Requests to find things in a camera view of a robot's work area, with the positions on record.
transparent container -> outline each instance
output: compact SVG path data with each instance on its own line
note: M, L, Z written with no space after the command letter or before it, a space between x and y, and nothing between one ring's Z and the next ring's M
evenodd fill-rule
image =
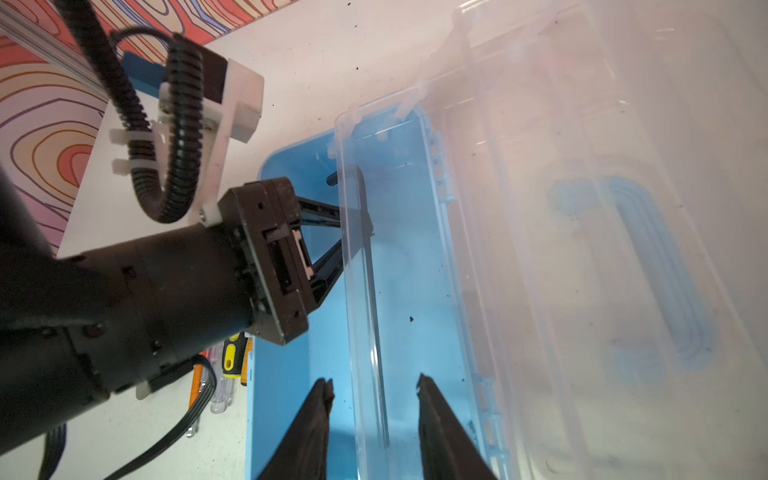
M504 480L768 478L766 18L469 2L339 117L360 478L421 478L421 372Z

white surface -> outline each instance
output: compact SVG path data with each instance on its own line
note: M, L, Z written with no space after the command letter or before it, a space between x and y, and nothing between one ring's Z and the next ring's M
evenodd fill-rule
M272 151L333 128L351 104L363 104L415 80L451 28L458 0L302 0L208 45L265 78L264 111L248 144L230 143L221 191L256 180ZM157 104L142 96L145 109ZM144 216L126 177L111 162L125 158L110 144L120 126L109 106L94 144L60 256L178 228ZM139 403L133 390L69 423L56 480L103 478L157 441L184 413L189 378ZM215 418L206 411L200 433L181 439L127 478L242 478L245 392ZM37 478L42 440L0 457L0 478Z

